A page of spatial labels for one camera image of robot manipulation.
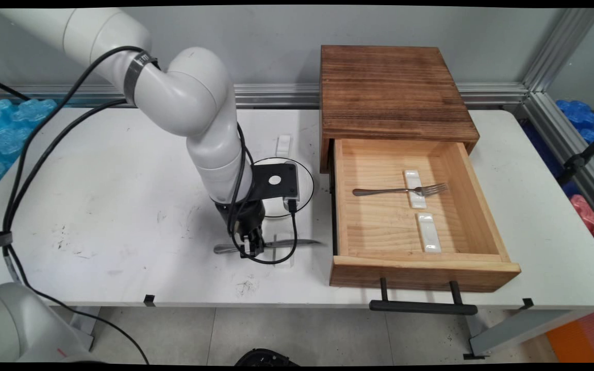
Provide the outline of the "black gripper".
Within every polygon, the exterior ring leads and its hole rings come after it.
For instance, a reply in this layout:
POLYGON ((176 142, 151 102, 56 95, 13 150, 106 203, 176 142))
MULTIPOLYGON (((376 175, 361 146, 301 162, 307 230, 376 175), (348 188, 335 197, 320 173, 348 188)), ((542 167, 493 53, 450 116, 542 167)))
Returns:
POLYGON ((243 252, 240 258, 259 257, 264 253, 266 242, 262 237, 262 221, 266 216, 266 209, 262 200, 248 200, 245 205, 237 202, 233 206, 233 216, 230 216, 231 204, 214 202, 217 211, 224 219, 228 235, 239 234, 240 247, 243 252))

